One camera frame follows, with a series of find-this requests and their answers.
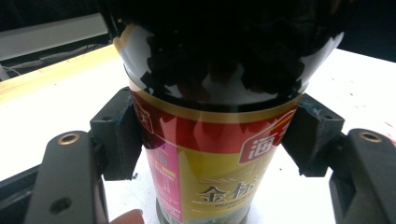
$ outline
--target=human hand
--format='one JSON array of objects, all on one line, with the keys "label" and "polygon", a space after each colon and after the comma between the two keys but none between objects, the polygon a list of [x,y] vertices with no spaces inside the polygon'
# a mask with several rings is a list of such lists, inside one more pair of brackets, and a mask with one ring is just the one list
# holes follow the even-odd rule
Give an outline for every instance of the human hand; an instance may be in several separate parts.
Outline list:
[{"label": "human hand", "polygon": [[144,224],[143,211],[140,209],[134,209],[127,213],[122,214],[116,219],[112,220],[110,224]]}]

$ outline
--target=table surface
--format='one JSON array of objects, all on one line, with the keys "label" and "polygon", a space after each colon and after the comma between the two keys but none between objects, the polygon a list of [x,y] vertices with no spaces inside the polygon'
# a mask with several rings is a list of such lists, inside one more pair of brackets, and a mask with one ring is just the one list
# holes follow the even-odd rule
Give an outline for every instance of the table surface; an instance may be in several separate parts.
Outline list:
[{"label": "table surface", "polygon": [[[395,63],[336,49],[311,78],[306,92],[346,119],[344,133],[365,128],[395,142],[395,83]],[[127,84],[113,46],[0,82],[0,181],[39,164],[46,144],[59,133],[87,132],[91,118]],[[109,218],[141,208],[146,223],[157,224],[145,155],[135,171],[137,179],[105,183]],[[299,176],[292,159],[279,147],[247,223],[334,223],[330,174],[329,170],[323,178]]]}]

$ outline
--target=soy sauce bottle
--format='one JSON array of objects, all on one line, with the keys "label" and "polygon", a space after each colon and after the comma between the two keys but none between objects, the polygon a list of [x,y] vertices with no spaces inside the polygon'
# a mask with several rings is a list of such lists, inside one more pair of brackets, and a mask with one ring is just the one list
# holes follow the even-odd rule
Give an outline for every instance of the soy sauce bottle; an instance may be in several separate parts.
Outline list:
[{"label": "soy sauce bottle", "polygon": [[246,221],[351,2],[98,1],[130,78],[161,223]]}]

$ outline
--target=brand logo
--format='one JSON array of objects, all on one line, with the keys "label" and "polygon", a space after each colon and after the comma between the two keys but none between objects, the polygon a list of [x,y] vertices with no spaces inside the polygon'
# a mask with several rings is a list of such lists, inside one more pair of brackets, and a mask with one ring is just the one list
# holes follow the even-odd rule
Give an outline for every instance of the brand logo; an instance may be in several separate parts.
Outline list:
[{"label": "brand logo", "polygon": [[150,133],[154,133],[149,112],[143,109],[142,105],[139,104],[136,98],[134,98],[134,111],[136,112],[137,118],[143,127],[145,127]]},{"label": "brand logo", "polygon": [[288,129],[294,112],[295,109],[276,118],[266,129],[246,140],[241,148],[239,163],[254,161],[274,149]]}]

